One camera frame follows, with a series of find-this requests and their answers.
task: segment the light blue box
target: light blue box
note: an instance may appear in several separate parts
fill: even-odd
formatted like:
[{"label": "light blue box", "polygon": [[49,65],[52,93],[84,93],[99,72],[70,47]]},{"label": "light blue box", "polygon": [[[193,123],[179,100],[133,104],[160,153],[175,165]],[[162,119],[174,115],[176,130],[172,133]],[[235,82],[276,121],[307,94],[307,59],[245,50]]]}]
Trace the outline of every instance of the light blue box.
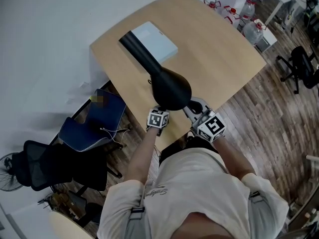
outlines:
[{"label": "light blue box", "polygon": [[177,46],[149,21],[132,30],[132,33],[160,64],[178,52]]}]

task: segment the black tube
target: black tube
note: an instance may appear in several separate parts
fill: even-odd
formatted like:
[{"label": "black tube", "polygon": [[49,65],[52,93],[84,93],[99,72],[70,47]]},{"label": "black tube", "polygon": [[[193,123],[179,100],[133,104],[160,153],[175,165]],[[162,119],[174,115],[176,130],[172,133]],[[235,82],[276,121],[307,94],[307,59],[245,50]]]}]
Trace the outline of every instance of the black tube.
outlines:
[{"label": "black tube", "polygon": [[133,57],[135,57],[151,76],[155,76],[162,71],[160,63],[131,31],[124,35],[119,42],[133,55]]}]

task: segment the lamp shade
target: lamp shade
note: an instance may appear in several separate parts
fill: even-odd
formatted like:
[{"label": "lamp shade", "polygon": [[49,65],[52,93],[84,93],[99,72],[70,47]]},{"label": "lamp shade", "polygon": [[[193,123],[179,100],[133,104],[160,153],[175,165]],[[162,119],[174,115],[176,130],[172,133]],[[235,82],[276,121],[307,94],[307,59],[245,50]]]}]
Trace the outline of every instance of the lamp shade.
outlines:
[{"label": "lamp shade", "polygon": [[187,79],[162,67],[131,31],[119,42],[150,74],[153,96],[158,105],[170,111],[178,111],[188,105],[191,87]]}]

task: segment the blue chair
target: blue chair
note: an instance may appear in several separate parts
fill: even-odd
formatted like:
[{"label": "blue chair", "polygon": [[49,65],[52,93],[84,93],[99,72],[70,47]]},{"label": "blue chair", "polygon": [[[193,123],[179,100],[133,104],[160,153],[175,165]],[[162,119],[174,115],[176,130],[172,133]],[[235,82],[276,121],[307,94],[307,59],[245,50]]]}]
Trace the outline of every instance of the blue chair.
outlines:
[{"label": "blue chair", "polygon": [[97,89],[84,123],[67,118],[59,138],[72,149],[82,152],[113,141],[126,104],[120,96]]}]

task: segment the wooden table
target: wooden table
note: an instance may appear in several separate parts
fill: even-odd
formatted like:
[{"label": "wooden table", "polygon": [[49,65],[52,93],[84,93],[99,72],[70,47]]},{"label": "wooden table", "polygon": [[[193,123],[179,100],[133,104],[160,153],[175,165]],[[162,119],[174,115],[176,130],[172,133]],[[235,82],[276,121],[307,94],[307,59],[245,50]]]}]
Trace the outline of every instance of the wooden table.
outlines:
[{"label": "wooden table", "polygon": [[[157,0],[112,27],[91,49],[143,128],[156,104],[144,68],[119,43],[129,30],[151,21],[177,47],[162,65],[183,75],[192,95],[219,108],[265,65],[249,42],[220,15],[199,0]],[[171,112],[169,125],[156,140],[162,151],[190,129],[183,111]]]},{"label": "wooden table", "polygon": [[60,239],[94,239],[82,227],[61,213],[53,211],[50,213],[49,218],[55,234]]}]

